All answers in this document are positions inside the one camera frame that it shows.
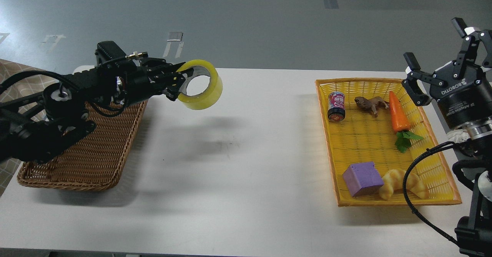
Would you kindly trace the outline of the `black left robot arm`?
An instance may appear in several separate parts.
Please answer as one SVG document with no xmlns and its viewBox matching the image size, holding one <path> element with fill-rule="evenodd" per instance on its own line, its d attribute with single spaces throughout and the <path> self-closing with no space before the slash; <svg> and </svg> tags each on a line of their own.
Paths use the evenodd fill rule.
<svg viewBox="0 0 492 257">
<path fill-rule="evenodd" d="M 15 158 L 44 164 L 96 129 L 91 111 L 106 118 L 155 95 L 175 101 L 186 89 L 193 69 L 150 58 L 147 52 L 125 54 L 113 41 L 97 44 L 97 65 L 60 75 L 25 70 L 1 83 L 1 92 L 31 76 L 58 82 L 42 92 L 1 103 L 1 161 Z"/>
</svg>

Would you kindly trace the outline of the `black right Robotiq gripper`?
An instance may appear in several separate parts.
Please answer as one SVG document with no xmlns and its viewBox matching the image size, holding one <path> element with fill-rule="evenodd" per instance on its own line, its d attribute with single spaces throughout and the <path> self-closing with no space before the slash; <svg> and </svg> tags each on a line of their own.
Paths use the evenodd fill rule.
<svg viewBox="0 0 492 257">
<path fill-rule="evenodd" d="M 480 66 L 475 65 L 479 45 L 487 53 L 481 66 L 485 72 L 491 70 L 492 31 L 468 27 L 464 19 L 451 20 L 463 39 L 461 49 L 453 63 L 436 70 L 433 75 L 421 70 L 415 55 L 405 52 L 404 59 L 409 72 L 401 85 L 416 106 L 429 105 L 432 97 L 437 101 L 447 126 L 457 129 L 463 124 L 491 117 L 491 85 Z M 455 79 L 454 75 L 463 75 Z M 430 96 L 423 93 L 418 82 L 432 85 Z"/>
</svg>

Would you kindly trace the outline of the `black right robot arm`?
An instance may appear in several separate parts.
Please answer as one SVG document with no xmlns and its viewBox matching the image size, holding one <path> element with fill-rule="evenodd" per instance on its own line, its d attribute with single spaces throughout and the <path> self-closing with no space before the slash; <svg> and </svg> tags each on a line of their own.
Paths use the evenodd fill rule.
<svg viewBox="0 0 492 257">
<path fill-rule="evenodd" d="M 458 221 L 454 230 L 456 238 L 453 238 L 429 222 L 411 203 L 407 192 L 404 199 L 413 214 L 457 245 L 461 254 L 490 257 L 492 89 L 486 72 L 491 71 L 491 31 L 468 27 L 462 18 L 455 17 L 451 21 L 462 38 L 457 57 L 429 74 L 421 70 L 413 53 L 406 52 L 407 77 L 401 84 L 416 106 L 429 105 L 435 100 L 447 126 L 464 131 L 469 138 L 425 150 L 411 163 L 402 184 L 407 187 L 409 174 L 425 158 L 457 149 L 469 158 L 452 166 L 457 180 L 472 192 L 469 215 Z"/>
</svg>

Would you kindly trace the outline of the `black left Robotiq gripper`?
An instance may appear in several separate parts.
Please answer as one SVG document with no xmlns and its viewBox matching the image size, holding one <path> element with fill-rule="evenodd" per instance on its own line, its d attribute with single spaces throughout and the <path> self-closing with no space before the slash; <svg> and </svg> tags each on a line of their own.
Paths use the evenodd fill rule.
<svg viewBox="0 0 492 257">
<path fill-rule="evenodd" d="M 176 101 L 194 70 L 178 70 L 186 64 L 168 63 L 162 58 L 144 58 L 135 70 L 127 73 L 123 84 L 125 105 L 134 105 L 155 95 L 165 95 Z"/>
</svg>

